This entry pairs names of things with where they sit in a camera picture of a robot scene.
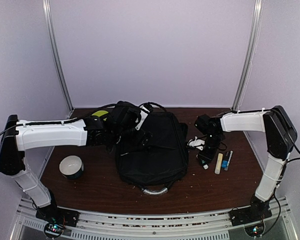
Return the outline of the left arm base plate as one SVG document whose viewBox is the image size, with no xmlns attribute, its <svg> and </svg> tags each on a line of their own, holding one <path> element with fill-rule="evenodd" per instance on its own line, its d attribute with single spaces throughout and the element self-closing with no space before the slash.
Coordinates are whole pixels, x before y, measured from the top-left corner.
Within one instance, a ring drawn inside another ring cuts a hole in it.
<svg viewBox="0 0 300 240">
<path fill-rule="evenodd" d="M 80 213 L 75 210 L 69 210 L 64 208 L 54 208 L 47 206 L 44 208 L 38 208 L 36 210 L 35 217 L 41 220 L 45 220 L 51 224 L 65 225 L 69 227 L 76 227 Z"/>
</svg>

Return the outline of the black student backpack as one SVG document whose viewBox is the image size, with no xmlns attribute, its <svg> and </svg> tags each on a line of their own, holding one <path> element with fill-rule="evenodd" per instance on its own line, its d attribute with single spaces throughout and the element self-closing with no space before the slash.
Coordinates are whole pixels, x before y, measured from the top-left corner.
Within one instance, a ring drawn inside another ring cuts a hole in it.
<svg viewBox="0 0 300 240">
<path fill-rule="evenodd" d="M 115 165 L 122 181 L 148 196 L 161 196 L 188 170 L 188 125 L 171 112 L 152 112 L 141 126 L 148 141 L 127 137 L 115 149 Z"/>
</svg>

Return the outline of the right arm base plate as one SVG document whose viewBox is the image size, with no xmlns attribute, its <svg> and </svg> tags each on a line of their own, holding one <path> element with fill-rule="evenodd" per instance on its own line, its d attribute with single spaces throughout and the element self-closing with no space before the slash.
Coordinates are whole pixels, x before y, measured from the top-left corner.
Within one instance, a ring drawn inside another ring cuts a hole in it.
<svg viewBox="0 0 300 240">
<path fill-rule="evenodd" d="M 253 212 L 251 206 L 232 209 L 229 212 L 229 218 L 233 227 L 261 221 L 262 219 L 267 219 L 271 216 L 271 210 L 267 209 L 261 213 Z"/>
</svg>

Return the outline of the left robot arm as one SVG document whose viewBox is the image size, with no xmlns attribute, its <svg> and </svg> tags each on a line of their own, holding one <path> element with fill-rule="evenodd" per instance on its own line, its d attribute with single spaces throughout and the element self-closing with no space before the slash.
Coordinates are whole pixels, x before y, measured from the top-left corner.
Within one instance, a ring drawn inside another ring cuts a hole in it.
<svg viewBox="0 0 300 240">
<path fill-rule="evenodd" d="M 39 213 L 51 222 L 62 218 L 51 190 L 45 187 L 30 170 L 25 161 L 29 149 L 55 146 L 95 147 L 104 145 L 112 149 L 124 135 L 136 136 L 144 145 L 151 135 L 141 127 L 153 111 L 147 102 L 136 106 L 119 101 L 100 107 L 110 112 L 96 116 L 90 112 L 81 117 L 66 120 L 27 121 L 10 115 L 5 128 L 0 132 L 0 173 L 14 178 L 37 207 Z"/>
</svg>

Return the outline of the white green glue stick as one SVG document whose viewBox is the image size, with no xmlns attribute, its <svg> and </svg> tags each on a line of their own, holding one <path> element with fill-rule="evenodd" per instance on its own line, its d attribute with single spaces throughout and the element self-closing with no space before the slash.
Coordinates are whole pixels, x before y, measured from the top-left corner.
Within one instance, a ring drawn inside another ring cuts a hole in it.
<svg viewBox="0 0 300 240">
<path fill-rule="evenodd" d="M 205 162 L 202 163 L 202 167 L 203 167 L 205 170 L 207 170 L 207 169 L 209 168 L 208 164 L 206 164 Z"/>
</svg>

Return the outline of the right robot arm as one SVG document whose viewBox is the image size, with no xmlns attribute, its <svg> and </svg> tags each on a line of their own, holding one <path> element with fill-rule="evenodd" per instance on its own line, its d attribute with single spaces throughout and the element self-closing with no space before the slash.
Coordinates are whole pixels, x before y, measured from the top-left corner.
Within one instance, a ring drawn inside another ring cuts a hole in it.
<svg viewBox="0 0 300 240">
<path fill-rule="evenodd" d="M 197 117 L 195 127 L 205 136 L 195 138 L 188 146 L 199 150 L 197 159 L 203 168 L 214 159 L 225 133 L 262 132 L 266 136 L 268 160 L 261 181 L 246 210 L 249 220 L 258 220 L 268 209 L 275 190 L 282 181 L 291 152 L 296 148 L 297 131 L 285 109 L 276 105 L 271 109 L 231 111 L 219 116 L 206 114 Z"/>
</svg>

